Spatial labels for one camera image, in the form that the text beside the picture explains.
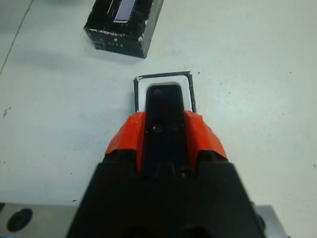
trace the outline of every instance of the black box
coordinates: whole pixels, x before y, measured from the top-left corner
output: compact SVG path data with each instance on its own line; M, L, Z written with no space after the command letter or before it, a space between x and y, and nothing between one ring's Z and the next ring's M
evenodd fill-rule
M84 27L96 49L146 58L163 0L96 0Z

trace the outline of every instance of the gray metal base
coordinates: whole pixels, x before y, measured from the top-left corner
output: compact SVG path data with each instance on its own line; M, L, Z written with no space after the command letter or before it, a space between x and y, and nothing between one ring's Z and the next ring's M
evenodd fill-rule
M24 208L33 211L31 221L21 230L10 232L7 223L12 215ZM256 206L263 218L267 238L287 238L271 206ZM77 207L5 204L0 211L0 238L64 238L75 216Z

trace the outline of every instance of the small screw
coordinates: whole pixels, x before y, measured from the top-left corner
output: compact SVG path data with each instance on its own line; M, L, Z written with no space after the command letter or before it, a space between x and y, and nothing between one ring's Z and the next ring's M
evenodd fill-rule
M162 133L163 132L163 128L160 125L154 125L152 127L152 131L155 132L155 133Z

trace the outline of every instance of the dark opening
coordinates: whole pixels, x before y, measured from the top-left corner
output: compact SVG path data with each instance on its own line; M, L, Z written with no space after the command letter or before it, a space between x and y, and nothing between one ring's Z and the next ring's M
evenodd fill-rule
M33 212L31 209L24 208L13 214L7 224L7 229L10 232L17 232L23 229L31 220Z

